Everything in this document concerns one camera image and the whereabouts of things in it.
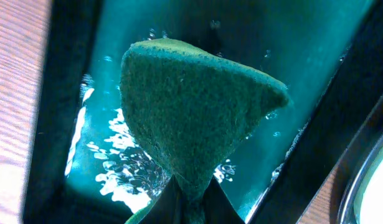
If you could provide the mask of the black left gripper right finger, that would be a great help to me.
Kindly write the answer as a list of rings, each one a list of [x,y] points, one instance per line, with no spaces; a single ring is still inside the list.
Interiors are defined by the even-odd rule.
[[[204,192],[203,208],[206,224],[244,224],[215,177]]]

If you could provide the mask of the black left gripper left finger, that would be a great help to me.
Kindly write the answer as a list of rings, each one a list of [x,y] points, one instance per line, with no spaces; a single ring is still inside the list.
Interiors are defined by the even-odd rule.
[[[181,224],[182,190],[173,175],[158,200],[139,222],[140,224]]]

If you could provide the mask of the green sponge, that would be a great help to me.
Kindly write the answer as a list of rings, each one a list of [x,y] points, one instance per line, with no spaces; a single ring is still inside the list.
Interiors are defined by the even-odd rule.
[[[286,86],[270,75],[174,39],[132,44],[120,91],[136,143],[182,190],[182,223],[206,223],[203,196],[215,168],[265,115],[290,103]]]

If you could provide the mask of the mint green plate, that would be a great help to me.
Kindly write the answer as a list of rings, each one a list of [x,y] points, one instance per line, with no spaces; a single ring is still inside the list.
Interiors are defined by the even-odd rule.
[[[383,152],[369,167],[354,204],[358,224],[383,224]]]

